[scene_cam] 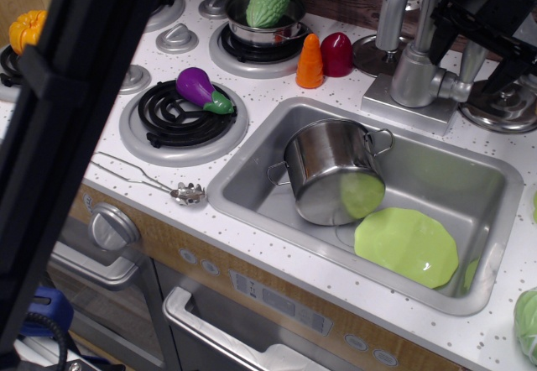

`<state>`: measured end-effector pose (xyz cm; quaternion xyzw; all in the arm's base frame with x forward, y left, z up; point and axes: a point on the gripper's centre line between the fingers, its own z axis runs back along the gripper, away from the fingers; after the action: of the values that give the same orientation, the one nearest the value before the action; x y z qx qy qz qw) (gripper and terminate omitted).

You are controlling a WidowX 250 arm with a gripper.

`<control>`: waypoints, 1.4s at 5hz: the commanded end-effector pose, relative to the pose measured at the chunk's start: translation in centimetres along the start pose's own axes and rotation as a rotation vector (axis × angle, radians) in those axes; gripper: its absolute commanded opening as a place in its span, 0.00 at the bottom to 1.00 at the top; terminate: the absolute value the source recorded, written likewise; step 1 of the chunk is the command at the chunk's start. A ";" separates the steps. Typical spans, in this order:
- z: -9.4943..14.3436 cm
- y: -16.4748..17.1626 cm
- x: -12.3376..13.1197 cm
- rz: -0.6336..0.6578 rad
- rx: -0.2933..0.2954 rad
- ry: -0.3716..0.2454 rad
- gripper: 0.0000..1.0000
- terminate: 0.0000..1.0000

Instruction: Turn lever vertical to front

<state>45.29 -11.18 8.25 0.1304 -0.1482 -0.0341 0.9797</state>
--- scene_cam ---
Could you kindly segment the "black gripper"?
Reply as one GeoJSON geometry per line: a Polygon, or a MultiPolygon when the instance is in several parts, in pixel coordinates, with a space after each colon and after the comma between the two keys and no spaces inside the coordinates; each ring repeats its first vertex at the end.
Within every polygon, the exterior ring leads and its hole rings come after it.
{"type": "Polygon", "coordinates": [[[484,94],[495,94],[533,73],[536,42],[522,35],[519,28],[531,19],[536,0],[440,0],[431,18],[435,32],[429,58],[439,65],[460,35],[491,50],[502,58],[482,87],[484,94]]]}

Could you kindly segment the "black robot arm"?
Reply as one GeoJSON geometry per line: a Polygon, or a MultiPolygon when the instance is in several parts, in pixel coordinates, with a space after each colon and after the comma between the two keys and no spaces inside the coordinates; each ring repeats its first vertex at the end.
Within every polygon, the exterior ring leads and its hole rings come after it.
{"type": "Polygon", "coordinates": [[[391,353],[417,368],[425,353],[473,370],[529,370],[514,335],[514,306],[536,283],[536,228],[530,221],[536,186],[536,139],[505,137],[463,128],[460,137],[438,139],[397,129],[396,146],[411,142],[407,159],[393,154],[394,206],[413,207],[438,219],[461,241],[482,239],[472,257],[473,281],[462,298],[413,284],[376,264],[337,252],[312,236],[273,222],[226,200],[225,189],[251,198],[276,148],[256,154],[276,128],[291,132],[315,118],[352,118],[327,96],[302,97],[277,81],[275,97],[248,108],[253,130],[220,170],[201,169],[210,203],[199,212],[181,209],[140,187],[128,191],[110,177],[87,171],[91,152],[123,144],[106,130],[119,121],[114,102],[147,16],[148,0],[53,0],[43,42],[31,49],[30,82],[23,87],[1,150],[1,241],[9,254],[3,270],[27,270],[28,284],[52,252],[78,186],[91,186],[125,203],[151,230],[149,256],[180,266],[186,247],[220,267],[240,269],[274,291],[331,319],[327,335],[282,312],[263,314],[284,329],[314,339],[360,368],[375,365],[373,351],[391,353]]]}

